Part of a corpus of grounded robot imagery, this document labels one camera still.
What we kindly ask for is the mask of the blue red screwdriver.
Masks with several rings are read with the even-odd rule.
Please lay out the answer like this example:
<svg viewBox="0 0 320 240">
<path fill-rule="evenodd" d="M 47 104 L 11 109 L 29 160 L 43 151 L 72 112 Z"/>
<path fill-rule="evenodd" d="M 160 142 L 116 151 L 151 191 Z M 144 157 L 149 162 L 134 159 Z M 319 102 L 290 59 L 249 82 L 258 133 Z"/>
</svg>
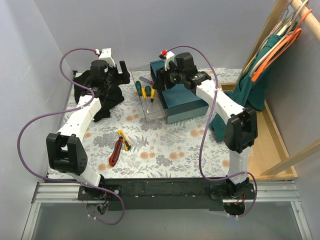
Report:
<svg viewBox="0 0 320 240">
<path fill-rule="evenodd" d="M 146 83 L 146 84 L 154 85 L 154 82 L 153 82 L 153 81 L 151 81 L 151 80 L 149 80 L 149 79 L 147 79 L 147 78 L 145 78 L 145 77 L 143 77 L 143 76 L 140 76 L 140 77 L 139 77 L 139 80 L 142 81 L 142 82 L 144 82 L 144 83 Z"/>
</svg>

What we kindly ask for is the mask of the long green screwdriver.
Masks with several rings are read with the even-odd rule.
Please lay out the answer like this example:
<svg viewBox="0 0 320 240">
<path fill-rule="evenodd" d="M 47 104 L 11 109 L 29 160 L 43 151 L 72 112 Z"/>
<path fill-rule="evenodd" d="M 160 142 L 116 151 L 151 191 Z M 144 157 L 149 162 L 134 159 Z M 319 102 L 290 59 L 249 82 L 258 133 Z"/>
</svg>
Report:
<svg viewBox="0 0 320 240">
<path fill-rule="evenodd" d="M 141 85 L 141 83 L 140 83 L 140 81 L 139 80 L 137 80 L 136 82 L 135 82 L 135 87 L 136 87 L 136 90 L 137 90 L 137 94 L 138 94 L 138 96 L 139 96 L 139 99 L 140 99 L 140 101 L 142 102 L 142 109 L 143 110 L 145 110 L 145 108 L 144 108 L 144 105 L 143 105 L 143 100 L 144 100 L 144 98 L 143 98 L 143 93 L 142 93 L 142 85 Z"/>
</svg>

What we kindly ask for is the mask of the stubby green screwdriver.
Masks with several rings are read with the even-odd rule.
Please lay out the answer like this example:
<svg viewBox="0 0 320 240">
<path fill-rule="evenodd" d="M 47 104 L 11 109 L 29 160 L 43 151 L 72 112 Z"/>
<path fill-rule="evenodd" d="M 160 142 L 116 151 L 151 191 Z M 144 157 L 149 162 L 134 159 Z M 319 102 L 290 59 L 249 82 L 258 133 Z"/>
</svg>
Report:
<svg viewBox="0 0 320 240">
<path fill-rule="evenodd" d="M 147 85 L 145 87 L 145 92 L 146 92 L 146 96 L 147 96 L 147 99 L 149 100 L 149 102 L 150 102 L 150 99 L 151 99 L 151 91 L 152 91 L 151 87 L 149 85 Z"/>
</svg>

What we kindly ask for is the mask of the orange handle screwdriver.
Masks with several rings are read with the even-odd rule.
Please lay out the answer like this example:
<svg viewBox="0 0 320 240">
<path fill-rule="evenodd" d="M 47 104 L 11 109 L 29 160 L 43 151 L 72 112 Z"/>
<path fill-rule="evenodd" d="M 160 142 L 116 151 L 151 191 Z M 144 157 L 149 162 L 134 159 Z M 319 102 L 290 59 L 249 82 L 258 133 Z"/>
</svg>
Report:
<svg viewBox="0 0 320 240">
<path fill-rule="evenodd" d="M 149 109 L 148 109 L 148 104 L 147 104 L 147 94 L 146 94 L 145 88 L 142 88 L 142 96 L 143 96 L 143 99 L 145 102 L 146 112 L 147 112 L 147 114 L 149 114 Z"/>
</svg>

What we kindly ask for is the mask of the clear acrylic drawer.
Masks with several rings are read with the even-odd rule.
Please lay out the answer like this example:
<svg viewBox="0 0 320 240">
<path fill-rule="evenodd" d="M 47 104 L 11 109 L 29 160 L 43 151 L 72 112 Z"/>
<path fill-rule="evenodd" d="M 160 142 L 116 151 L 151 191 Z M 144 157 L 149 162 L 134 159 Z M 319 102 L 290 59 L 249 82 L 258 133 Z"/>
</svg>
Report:
<svg viewBox="0 0 320 240">
<path fill-rule="evenodd" d="M 129 69 L 134 85 L 139 81 L 141 88 L 144 90 L 152 89 L 152 84 L 154 81 L 152 79 L 150 66 L 142 65 L 138 67 L 132 67 Z M 153 101 L 151 102 L 151 96 L 139 96 L 138 93 L 135 93 L 136 97 L 140 101 L 140 105 L 143 110 L 144 118 L 147 122 L 163 119 L 167 117 L 166 109 L 163 107 L 159 93 L 156 91 Z"/>
</svg>

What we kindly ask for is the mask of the teal drawer box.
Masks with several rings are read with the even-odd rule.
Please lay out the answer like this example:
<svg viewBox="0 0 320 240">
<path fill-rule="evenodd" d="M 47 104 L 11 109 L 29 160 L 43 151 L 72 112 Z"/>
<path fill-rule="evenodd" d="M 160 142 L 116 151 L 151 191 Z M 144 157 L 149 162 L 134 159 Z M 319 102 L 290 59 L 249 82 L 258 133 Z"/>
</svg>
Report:
<svg viewBox="0 0 320 240">
<path fill-rule="evenodd" d="M 158 93 L 165 112 L 165 122 L 173 124 L 205 115 L 209 105 L 201 98 L 177 84 L 169 90 Z"/>
</svg>

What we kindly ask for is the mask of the yellow black screwdriver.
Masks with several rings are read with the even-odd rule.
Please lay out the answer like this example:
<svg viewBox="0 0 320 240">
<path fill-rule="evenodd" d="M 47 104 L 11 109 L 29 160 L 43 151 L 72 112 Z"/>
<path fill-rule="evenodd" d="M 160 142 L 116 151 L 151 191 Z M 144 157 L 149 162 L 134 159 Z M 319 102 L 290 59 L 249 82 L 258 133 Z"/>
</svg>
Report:
<svg viewBox="0 0 320 240">
<path fill-rule="evenodd" d="M 151 89 L 151 95 L 150 95 L 150 106 L 152 107 L 153 102 L 154 102 L 154 98 L 156 95 L 156 90 L 154 88 Z"/>
</svg>

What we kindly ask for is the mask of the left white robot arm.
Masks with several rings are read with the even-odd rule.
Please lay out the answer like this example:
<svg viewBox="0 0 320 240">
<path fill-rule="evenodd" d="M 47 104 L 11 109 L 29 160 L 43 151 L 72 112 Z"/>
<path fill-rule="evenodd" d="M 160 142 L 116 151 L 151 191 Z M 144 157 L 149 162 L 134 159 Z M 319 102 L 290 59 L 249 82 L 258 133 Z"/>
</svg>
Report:
<svg viewBox="0 0 320 240">
<path fill-rule="evenodd" d="M 119 62 L 121 70 L 105 60 L 94 60 L 90 69 L 75 77 L 74 99 L 78 110 L 73 112 L 57 133 L 46 138 L 49 166 L 67 174 L 81 183 L 95 200 L 106 196 L 104 177 L 88 164 L 83 138 L 92 121 L 110 117 L 110 109 L 124 101 L 120 85 L 130 83 L 125 61 Z"/>
</svg>

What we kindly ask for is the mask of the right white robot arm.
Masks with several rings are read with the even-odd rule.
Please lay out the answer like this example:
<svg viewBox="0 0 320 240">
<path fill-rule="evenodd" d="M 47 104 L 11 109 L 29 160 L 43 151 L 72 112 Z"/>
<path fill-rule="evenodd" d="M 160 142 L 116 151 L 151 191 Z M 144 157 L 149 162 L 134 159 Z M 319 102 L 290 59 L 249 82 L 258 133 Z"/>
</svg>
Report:
<svg viewBox="0 0 320 240">
<path fill-rule="evenodd" d="M 233 101 L 205 71 L 199 71 L 189 52 L 175 55 L 163 50 L 159 58 L 164 66 L 156 71 L 153 88 L 163 92 L 176 85 L 184 85 L 194 95 L 210 105 L 225 123 L 223 141 L 229 149 L 229 170 L 217 188 L 225 196 L 237 199 L 249 185 L 248 166 L 251 148 L 258 136 L 257 114 Z"/>
</svg>

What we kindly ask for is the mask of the floral table mat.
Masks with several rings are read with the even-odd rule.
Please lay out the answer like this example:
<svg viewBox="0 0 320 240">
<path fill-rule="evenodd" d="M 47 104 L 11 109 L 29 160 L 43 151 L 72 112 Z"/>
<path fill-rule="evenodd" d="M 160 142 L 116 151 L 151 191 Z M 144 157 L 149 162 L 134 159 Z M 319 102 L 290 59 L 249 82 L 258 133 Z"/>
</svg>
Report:
<svg viewBox="0 0 320 240">
<path fill-rule="evenodd" d="M 229 170 L 229 150 L 205 128 L 207 115 L 167 124 L 147 122 L 133 83 L 122 85 L 124 101 L 112 108 L 110 118 L 92 122 L 82 144 L 88 163 L 105 178 L 222 177 Z M 131 144 L 122 143 L 115 166 L 109 164 L 118 130 Z"/>
</svg>

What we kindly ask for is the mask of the red black utility knife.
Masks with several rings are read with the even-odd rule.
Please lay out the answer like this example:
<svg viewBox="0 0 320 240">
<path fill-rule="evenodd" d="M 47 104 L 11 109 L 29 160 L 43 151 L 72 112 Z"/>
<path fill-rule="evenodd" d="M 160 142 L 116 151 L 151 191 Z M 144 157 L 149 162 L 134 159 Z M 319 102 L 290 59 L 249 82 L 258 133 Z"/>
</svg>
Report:
<svg viewBox="0 0 320 240">
<path fill-rule="evenodd" d="M 120 136 L 118 140 L 116 141 L 115 147 L 113 149 L 113 152 L 111 156 L 109 157 L 108 161 L 109 164 L 114 167 L 119 159 L 120 152 L 122 149 L 122 144 L 123 144 L 123 138 Z"/>
</svg>

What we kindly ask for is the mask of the beige hanger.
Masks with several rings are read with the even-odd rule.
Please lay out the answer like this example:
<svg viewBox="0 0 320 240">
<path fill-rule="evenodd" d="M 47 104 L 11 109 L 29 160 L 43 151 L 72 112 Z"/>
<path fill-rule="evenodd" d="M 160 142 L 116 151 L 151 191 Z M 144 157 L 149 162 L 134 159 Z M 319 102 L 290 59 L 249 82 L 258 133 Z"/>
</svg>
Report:
<svg viewBox="0 0 320 240">
<path fill-rule="evenodd" d="M 308 15 L 305 14 L 299 21 L 297 18 L 308 4 L 309 2 L 305 0 L 292 12 L 286 6 L 276 25 L 262 41 L 257 52 L 244 68 L 243 74 L 249 77 L 253 83 L 300 37 L 302 32 L 300 25 Z"/>
</svg>

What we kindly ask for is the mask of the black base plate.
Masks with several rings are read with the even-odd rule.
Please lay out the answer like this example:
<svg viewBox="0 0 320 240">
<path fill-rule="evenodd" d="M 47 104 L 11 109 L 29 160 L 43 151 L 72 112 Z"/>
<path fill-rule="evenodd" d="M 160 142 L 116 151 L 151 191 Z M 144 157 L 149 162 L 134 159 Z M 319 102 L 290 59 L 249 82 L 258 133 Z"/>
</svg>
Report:
<svg viewBox="0 0 320 240">
<path fill-rule="evenodd" d="M 233 186 L 230 180 L 208 181 L 204 178 L 129 178 L 106 179 L 98 189 L 80 186 L 77 199 L 106 202 L 109 211 L 126 210 L 187 210 L 223 211 L 224 200 L 253 200 L 255 189 L 245 181 Z"/>
</svg>

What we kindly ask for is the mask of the wooden clothes rack frame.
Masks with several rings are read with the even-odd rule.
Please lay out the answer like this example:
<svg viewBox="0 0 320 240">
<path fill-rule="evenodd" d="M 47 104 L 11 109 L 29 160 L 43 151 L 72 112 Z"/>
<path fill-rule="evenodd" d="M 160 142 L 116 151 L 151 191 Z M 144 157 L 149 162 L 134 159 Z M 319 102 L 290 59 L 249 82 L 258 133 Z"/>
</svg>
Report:
<svg viewBox="0 0 320 240">
<path fill-rule="evenodd" d="M 242 71 L 274 28 L 286 6 L 290 6 L 290 0 L 275 2 Z M 264 110 L 257 113 L 257 123 L 258 138 L 249 156 L 249 169 L 253 171 L 258 181 L 293 180 L 298 177 L 294 165 L 320 152 L 320 140 L 317 139 L 298 153 L 289 156 L 267 103 L 264 103 Z"/>
</svg>

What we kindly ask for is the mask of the aluminium rail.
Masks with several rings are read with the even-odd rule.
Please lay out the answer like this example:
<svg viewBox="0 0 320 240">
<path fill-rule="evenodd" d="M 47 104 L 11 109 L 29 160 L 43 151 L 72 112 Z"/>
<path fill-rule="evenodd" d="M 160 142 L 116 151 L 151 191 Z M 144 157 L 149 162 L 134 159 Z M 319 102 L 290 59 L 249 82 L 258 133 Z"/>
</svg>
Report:
<svg viewBox="0 0 320 240">
<path fill-rule="evenodd" d="M 204 179 L 116 179 L 107 205 L 76 183 L 40 183 L 24 240 L 311 240 L 292 181 L 229 194 Z"/>
</svg>

